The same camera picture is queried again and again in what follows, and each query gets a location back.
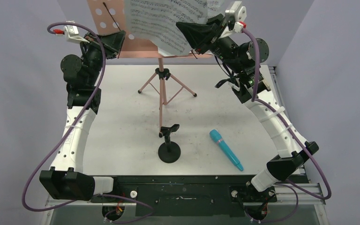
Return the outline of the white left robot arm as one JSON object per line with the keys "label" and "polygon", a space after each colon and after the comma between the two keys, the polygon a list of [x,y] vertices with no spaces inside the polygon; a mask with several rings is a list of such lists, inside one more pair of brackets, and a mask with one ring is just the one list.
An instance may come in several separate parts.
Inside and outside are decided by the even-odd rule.
{"label": "white left robot arm", "polygon": [[110,202],[121,196],[121,188],[112,178],[92,177],[83,173],[83,155],[91,125],[98,113],[101,89],[97,79],[107,59],[120,53],[125,31],[96,37],[87,33],[82,55],[69,54],[60,63],[67,86],[67,119],[64,141],[48,170],[42,170],[39,181],[53,199],[88,201],[102,193]]}

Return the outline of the black microphone stand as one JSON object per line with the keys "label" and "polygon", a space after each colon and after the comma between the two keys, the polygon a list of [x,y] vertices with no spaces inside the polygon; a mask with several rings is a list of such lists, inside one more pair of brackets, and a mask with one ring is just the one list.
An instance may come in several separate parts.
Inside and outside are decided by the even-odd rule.
{"label": "black microphone stand", "polygon": [[180,128],[179,124],[174,124],[171,127],[161,127],[159,137],[164,137],[164,143],[158,148],[158,156],[161,161],[165,163],[174,163],[181,156],[180,146],[172,142],[170,134],[176,132]]}

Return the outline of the pink perforated music stand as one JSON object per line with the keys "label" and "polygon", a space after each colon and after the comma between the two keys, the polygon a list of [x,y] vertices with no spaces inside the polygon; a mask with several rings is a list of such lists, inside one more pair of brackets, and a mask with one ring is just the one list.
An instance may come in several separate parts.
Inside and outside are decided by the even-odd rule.
{"label": "pink perforated music stand", "polygon": [[[127,0],[89,0],[88,7],[94,24],[99,34],[109,34],[120,30],[126,32],[124,44],[118,58],[120,59],[157,59],[158,66],[152,76],[138,90],[141,94],[146,86],[150,85],[159,95],[159,123],[158,128],[163,126],[163,106],[168,105],[182,90],[187,90],[193,97],[197,94],[187,85],[181,82],[164,67],[163,59],[175,59],[177,56],[162,55],[158,47],[149,40],[134,37],[130,31],[130,23],[126,21],[125,4]],[[167,98],[166,81],[173,80],[180,89],[171,97]]]}

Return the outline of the turquoise toy microphone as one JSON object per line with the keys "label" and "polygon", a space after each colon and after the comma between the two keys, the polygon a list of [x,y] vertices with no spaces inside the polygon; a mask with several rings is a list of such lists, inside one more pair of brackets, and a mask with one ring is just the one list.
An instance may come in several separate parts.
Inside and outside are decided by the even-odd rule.
{"label": "turquoise toy microphone", "polygon": [[240,160],[236,157],[234,152],[231,148],[227,145],[224,141],[221,134],[213,129],[209,132],[210,138],[212,141],[222,150],[222,152],[226,155],[226,157],[231,161],[231,163],[239,170],[244,171],[243,165],[241,164]]}

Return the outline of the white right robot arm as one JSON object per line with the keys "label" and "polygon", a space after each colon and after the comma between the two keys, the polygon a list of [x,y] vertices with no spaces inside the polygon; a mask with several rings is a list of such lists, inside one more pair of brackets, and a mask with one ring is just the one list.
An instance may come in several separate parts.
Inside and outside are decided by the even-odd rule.
{"label": "white right robot arm", "polygon": [[259,120],[277,149],[277,155],[251,179],[251,185],[246,188],[247,197],[258,201],[265,195],[266,189],[285,181],[310,155],[315,154],[318,145],[296,132],[285,114],[285,108],[277,103],[260,72],[261,64],[269,56],[267,43],[251,37],[249,42],[238,45],[230,38],[231,32],[250,35],[244,22],[226,21],[223,15],[218,15],[206,24],[177,22],[176,27],[196,53],[209,51],[217,61],[222,62],[228,77],[218,82],[217,86],[230,85],[239,101]]}

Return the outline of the white sheet music paper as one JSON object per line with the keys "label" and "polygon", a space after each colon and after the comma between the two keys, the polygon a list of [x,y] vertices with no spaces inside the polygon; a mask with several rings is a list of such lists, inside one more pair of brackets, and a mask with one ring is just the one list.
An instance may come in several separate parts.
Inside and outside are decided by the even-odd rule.
{"label": "white sheet music paper", "polygon": [[[207,18],[213,18],[214,16],[222,12],[222,6],[224,5],[224,0],[207,0]],[[178,55],[170,54],[169,52],[158,48],[158,53],[163,57],[178,57]]]}
{"label": "white sheet music paper", "polygon": [[191,51],[177,22],[202,24],[208,18],[206,0],[125,0],[127,28],[136,38],[151,41],[169,55]]}

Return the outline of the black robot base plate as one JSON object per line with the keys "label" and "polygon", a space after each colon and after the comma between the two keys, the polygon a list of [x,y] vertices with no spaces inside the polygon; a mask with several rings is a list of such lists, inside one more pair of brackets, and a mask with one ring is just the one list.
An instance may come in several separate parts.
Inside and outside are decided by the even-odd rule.
{"label": "black robot base plate", "polygon": [[263,213],[267,204],[280,201],[281,193],[294,192],[274,185],[263,192],[252,189],[250,175],[198,176],[115,176],[113,190],[95,195],[91,203],[101,203],[104,212],[115,206],[135,207],[135,215],[153,216],[244,216]]}

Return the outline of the aluminium frame rail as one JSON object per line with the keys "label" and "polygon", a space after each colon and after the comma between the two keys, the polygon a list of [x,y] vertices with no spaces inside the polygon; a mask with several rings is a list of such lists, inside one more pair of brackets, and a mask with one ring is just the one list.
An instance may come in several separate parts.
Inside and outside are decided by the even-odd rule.
{"label": "aluminium frame rail", "polygon": [[[325,200],[320,200],[318,198],[315,198],[303,191],[301,191],[300,189],[290,185],[290,184],[285,184],[286,186],[289,186],[291,188],[293,188],[298,196],[298,200],[299,200],[299,205],[326,205]],[[300,186],[302,188],[305,188],[308,191],[315,191],[314,194],[320,194],[318,193],[321,189],[319,184],[300,184]],[[292,205],[296,203],[296,195],[294,194],[294,192],[288,188],[288,187],[283,187],[283,186],[279,186],[275,185],[275,192],[276,192],[276,198],[277,200],[274,200],[274,204],[279,204],[279,205]],[[191,198],[187,197],[184,199],[181,199],[180,197],[176,197],[179,200],[191,200]],[[60,204],[64,204],[66,202],[68,202],[69,200],[54,200],[51,197],[48,197],[48,200],[46,202],[46,206],[47,207],[53,207],[53,206],[58,206]],[[102,197],[99,199],[94,199],[92,201],[75,201],[75,202],[71,202],[67,205],[88,205],[88,206],[92,206],[92,205],[99,205],[99,206],[114,206],[117,205],[118,203],[118,199],[116,198],[112,198],[112,197]],[[119,204],[119,206],[130,206],[133,205],[135,206],[135,202],[129,201],[129,200],[121,200],[122,202]],[[152,205],[155,204],[156,202],[153,203],[147,203],[144,200],[140,200],[141,202],[144,202],[146,204]],[[210,203],[215,203],[218,201],[218,197],[214,197],[211,198]],[[246,205],[257,205],[257,203],[246,203]]]}

